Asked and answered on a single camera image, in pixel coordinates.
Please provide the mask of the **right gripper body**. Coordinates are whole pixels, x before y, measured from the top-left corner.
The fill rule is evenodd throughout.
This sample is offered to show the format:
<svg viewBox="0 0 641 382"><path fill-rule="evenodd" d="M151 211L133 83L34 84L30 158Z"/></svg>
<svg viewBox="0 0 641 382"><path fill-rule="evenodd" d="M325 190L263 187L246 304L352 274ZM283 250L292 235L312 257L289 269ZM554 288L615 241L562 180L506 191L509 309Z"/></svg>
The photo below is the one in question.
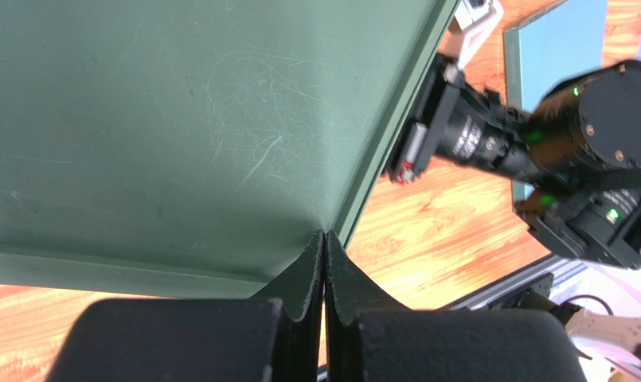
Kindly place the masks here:
<svg viewBox="0 0 641 382"><path fill-rule="evenodd" d="M529 113L502 103L498 92L475 90L455 62L437 53L383 172L408 184L438 157L499 177L535 183L541 171L520 136Z"/></svg>

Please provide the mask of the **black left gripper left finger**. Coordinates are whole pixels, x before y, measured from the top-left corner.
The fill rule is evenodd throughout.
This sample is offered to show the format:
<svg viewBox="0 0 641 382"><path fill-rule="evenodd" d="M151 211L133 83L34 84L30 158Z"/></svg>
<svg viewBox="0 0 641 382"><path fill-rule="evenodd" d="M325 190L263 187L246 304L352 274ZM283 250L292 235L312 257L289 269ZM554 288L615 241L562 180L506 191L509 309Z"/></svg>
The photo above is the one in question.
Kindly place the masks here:
<svg viewBox="0 0 641 382"><path fill-rule="evenodd" d="M91 304L49 380L316 380L325 239L316 232L298 259L250 298Z"/></svg>

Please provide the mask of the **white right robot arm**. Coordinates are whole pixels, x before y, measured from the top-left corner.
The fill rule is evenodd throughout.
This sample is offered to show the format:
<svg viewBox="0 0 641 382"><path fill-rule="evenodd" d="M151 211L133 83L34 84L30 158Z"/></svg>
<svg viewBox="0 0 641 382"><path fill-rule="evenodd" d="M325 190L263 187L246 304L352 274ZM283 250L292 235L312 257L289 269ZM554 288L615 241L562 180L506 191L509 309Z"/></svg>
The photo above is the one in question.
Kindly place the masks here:
<svg viewBox="0 0 641 382"><path fill-rule="evenodd" d="M552 253L641 268L641 60L563 80L523 111L436 54L383 172L405 185L434 157L529 185L514 211Z"/></svg>

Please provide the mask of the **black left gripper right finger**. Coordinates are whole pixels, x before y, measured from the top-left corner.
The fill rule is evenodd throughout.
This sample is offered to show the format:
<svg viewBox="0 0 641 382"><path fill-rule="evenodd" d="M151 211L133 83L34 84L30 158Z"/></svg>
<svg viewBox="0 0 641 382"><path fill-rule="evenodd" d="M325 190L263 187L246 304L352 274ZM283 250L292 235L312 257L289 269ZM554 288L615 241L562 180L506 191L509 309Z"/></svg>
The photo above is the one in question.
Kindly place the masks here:
<svg viewBox="0 0 641 382"><path fill-rule="evenodd" d="M561 323L538 310L412 310L325 239L331 381L582 381Z"/></svg>

